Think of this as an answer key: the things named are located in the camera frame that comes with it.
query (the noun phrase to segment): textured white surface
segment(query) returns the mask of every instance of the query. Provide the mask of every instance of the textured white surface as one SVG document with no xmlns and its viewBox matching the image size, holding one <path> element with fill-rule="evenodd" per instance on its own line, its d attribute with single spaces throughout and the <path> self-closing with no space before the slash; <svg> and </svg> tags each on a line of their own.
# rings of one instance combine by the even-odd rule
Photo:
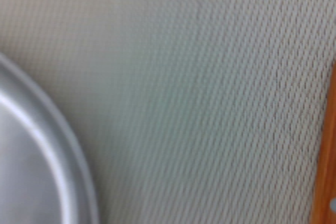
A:
<svg viewBox="0 0 336 224">
<path fill-rule="evenodd" d="M 335 1 L 5 0 L 0 28 L 79 134 L 103 223 L 308 223 Z"/>
</svg>

